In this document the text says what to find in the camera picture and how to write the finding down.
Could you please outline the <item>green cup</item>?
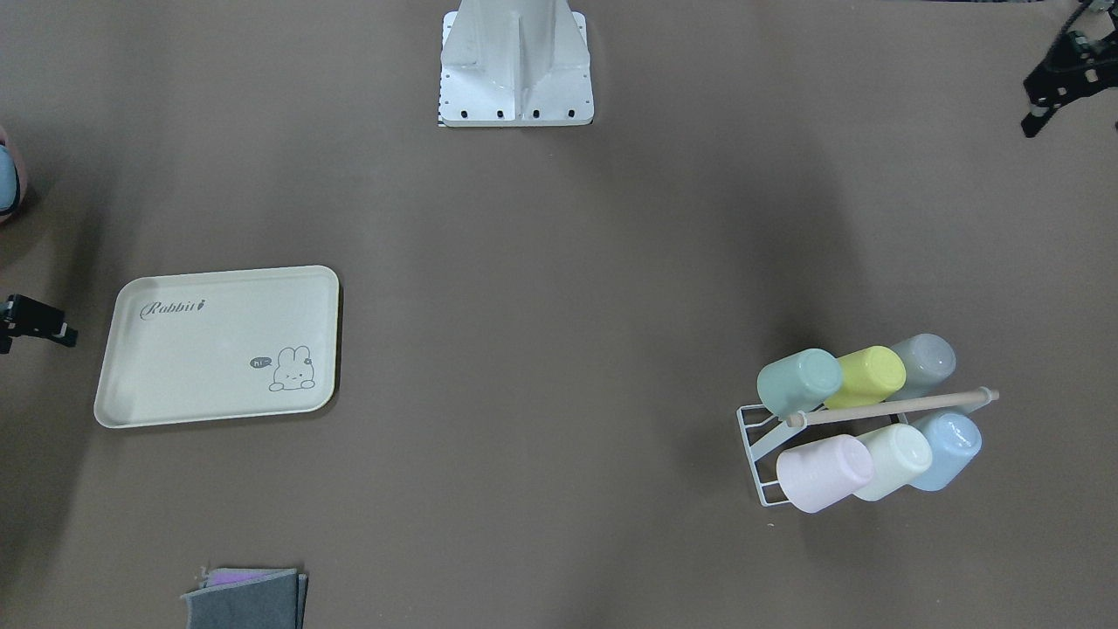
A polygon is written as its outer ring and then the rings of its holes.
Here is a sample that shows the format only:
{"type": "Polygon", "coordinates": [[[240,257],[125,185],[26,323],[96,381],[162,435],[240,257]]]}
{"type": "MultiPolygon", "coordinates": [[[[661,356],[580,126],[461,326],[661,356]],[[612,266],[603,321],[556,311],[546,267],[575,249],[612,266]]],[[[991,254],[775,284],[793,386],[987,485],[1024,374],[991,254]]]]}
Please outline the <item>green cup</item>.
{"type": "Polygon", "coordinates": [[[767,363],[757,377],[757,394],[775,417],[813,411],[841,390],[843,371],[839,358],[822,347],[808,347],[767,363]]]}

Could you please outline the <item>cream rabbit tray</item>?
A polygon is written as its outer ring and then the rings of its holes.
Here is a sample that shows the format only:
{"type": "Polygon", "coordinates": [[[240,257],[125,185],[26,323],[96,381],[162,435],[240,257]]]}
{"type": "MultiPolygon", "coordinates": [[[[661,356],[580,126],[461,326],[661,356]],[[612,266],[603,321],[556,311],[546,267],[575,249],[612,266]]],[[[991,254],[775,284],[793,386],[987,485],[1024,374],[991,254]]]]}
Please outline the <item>cream rabbit tray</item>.
{"type": "Polygon", "coordinates": [[[143,276],[117,294],[94,417],[127,429],[318,411],[340,325],[326,266],[143,276]]]}

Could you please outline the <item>pink cup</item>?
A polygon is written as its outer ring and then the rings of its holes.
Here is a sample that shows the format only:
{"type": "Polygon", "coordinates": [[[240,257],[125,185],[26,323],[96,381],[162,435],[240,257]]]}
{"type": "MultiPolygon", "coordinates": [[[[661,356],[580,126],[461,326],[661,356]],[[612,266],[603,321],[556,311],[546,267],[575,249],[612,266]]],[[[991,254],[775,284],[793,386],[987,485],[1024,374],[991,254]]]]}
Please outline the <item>pink cup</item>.
{"type": "Polygon", "coordinates": [[[777,482],[790,504],[817,513],[873,480],[875,465],[866,446],[839,433],[778,455],[777,482]]]}

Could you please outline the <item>yellow cup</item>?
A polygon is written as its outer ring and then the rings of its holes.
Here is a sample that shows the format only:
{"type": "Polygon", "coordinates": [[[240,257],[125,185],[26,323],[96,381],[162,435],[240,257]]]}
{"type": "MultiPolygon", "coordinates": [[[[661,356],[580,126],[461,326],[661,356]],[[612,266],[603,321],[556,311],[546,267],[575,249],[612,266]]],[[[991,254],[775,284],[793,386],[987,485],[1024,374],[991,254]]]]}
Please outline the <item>yellow cup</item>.
{"type": "Polygon", "coordinates": [[[842,383],[823,406],[826,409],[853,409],[878,404],[901,390],[907,381],[907,368],[891,347],[863,347],[839,358],[842,383]]]}

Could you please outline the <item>cream cup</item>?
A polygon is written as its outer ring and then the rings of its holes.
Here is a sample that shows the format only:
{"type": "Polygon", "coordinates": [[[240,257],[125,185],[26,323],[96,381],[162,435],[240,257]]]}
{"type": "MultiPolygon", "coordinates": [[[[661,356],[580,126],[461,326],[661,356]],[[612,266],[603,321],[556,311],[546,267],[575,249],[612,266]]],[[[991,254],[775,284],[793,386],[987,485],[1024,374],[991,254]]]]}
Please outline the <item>cream cup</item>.
{"type": "Polygon", "coordinates": [[[934,450],[925,433],[911,425],[888,425],[858,435],[866,447],[874,466],[872,479],[854,496],[862,501],[879,501],[906,486],[934,465],[934,450]]]}

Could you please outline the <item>grey cup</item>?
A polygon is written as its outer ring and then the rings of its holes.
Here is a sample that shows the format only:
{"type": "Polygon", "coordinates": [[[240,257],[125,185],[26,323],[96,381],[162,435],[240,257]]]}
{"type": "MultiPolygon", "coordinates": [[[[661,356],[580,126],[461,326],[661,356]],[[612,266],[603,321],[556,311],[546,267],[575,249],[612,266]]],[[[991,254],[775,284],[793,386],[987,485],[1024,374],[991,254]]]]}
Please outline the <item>grey cup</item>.
{"type": "Polygon", "coordinates": [[[957,366],[954,347],[939,335],[922,333],[897,342],[890,349],[903,363],[906,382],[887,401],[930,395],[957,366]]]}

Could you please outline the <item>blue cup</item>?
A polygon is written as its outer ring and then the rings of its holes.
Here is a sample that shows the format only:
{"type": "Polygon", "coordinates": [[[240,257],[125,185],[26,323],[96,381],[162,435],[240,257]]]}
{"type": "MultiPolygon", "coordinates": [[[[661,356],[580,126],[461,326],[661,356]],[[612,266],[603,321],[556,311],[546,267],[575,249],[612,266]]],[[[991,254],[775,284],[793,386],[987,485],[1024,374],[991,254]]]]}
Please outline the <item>blue cup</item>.
{"type": "Polygon", "coordinates": [[[929,468],[908,483],[918,490],[942,490],[978,455],[983,446],[979,427],[961,411],[934,411],[911,423],[923,435],[934,454],[929,468]]]}

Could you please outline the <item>grey folded cloth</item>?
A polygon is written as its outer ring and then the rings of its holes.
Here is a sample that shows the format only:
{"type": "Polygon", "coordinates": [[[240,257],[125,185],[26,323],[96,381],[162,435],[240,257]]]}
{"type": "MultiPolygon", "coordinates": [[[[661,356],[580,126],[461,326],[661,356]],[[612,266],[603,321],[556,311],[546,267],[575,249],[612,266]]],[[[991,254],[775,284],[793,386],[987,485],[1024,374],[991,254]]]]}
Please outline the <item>grey folded cloth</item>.
{"type": "Polygon", "coordinates": [[[302,628],[307,576],[295,568],[216,568],[181,598],[188,628],[302,628]]]}

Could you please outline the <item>black teleoperation leader device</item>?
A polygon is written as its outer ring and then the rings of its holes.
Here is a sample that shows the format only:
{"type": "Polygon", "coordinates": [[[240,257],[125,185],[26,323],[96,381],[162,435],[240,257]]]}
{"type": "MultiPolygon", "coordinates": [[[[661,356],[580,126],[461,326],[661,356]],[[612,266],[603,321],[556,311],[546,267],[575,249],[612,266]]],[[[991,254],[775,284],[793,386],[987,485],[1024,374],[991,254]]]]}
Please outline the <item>black teleoperation leader device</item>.
{"type": "Polygon", "coordinates": [[[1045,56],[1023,80],[1029,112],[1018,126],[1026,139],[1035,139],[1055,113],[1076,101],[1117,87],[1117,8],[1115,1],[1079,1],[1045,56]],[[1090,38],[1073,26],[1087,12],[1109,17],[1114,30],[1090,38]]]}

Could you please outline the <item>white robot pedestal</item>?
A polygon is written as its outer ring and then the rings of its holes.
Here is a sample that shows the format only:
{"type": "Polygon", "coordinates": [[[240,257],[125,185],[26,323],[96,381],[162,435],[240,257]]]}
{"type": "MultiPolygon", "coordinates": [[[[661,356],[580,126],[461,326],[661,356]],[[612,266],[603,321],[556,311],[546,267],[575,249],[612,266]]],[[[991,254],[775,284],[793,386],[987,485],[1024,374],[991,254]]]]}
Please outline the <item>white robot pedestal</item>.
{"type": "Polygon", "coordinates": [[[445,128],[551,128],[595,118],[590,40],[567,1],[463,1],[442,19],[445,128]]]}

